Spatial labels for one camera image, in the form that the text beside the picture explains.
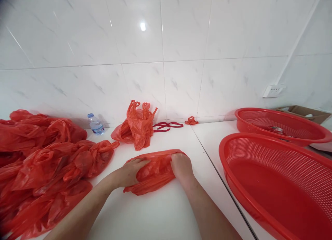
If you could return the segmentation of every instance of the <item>water bottle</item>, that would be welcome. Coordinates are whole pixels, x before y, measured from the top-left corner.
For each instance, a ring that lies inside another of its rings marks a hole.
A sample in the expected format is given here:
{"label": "water bottle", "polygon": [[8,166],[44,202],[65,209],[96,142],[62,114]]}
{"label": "water bottle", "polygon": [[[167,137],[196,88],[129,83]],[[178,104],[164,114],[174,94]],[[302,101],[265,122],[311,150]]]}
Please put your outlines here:
{"label": "water bottle", "polygon": [[104,125],[98,120],[94,114],[88,114],[90,128],[96,135],[102,135],[105,133]]}

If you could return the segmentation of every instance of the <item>plastic basin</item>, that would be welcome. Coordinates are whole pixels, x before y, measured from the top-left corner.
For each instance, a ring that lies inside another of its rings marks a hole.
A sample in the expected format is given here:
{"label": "plastic basin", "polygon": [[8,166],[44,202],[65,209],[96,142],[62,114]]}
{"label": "plastic basin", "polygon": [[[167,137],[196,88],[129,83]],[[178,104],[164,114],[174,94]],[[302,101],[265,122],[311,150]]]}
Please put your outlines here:
{"label": "plastic basin", "polygon": [[227,183],[248,213],[279,240],[332,237],[332,161],[252,133],[219,145]]}
{"label": "plastic basin", "polygon": [[[261,108],[242,108],[235,111],[235,116],[238,119],[237,128],[243,133],[259,133],[292,142],[301,147],[311,143],[332,141],[332,133],[326,128],[284,112]],[[282,128],[287,136],[264,129],[269,126]]]}

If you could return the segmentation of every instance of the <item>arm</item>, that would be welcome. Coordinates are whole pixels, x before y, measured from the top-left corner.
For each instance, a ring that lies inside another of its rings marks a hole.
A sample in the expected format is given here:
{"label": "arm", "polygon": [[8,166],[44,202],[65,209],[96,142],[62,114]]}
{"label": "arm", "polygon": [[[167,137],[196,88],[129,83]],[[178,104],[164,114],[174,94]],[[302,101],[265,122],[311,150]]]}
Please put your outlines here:
{"label": "arm", "polygon": [[196,180],[189,157],[173,154],[171,165],[188,197],[202,239],[241,240],[240,235]]}
{"label": "arm", "polygon": [[142,159],[132,160],[103,178],[45,240],[85,239],[111,192],[118,187],[137,184],[137,172],[149,162]]}

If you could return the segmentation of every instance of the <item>forearm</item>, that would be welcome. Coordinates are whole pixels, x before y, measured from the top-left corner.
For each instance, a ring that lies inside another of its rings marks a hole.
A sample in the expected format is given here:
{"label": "forearm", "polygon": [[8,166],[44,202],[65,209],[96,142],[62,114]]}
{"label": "forearm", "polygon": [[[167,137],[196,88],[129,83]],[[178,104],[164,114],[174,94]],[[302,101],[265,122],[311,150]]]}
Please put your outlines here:
{"label": "forearm", "polygon": [[199,182],[192,178],[182,182],[193,209],[203,240],[240,240],[241,237]]}
{"label": "forearm", "polygon": [[107,198],[115,188],[108,177],[104,178],[47,235],[45,240],[85,239]]}

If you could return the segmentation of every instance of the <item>electrical outlet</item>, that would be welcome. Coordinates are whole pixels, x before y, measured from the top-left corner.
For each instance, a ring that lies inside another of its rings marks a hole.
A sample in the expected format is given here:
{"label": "electrical outlet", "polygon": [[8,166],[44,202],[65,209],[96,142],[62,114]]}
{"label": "electrical outlet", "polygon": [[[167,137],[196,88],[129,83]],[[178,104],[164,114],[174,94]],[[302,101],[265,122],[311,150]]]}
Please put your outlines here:
{"label": "electrical outlet", "polygon": [[283,92],[283,90],[285,88],[286,88],[286,86],[283,84],[268,85],[266,87],[263,97],[264,98],[278,97],[278,96],[280,96],[280,94]]}

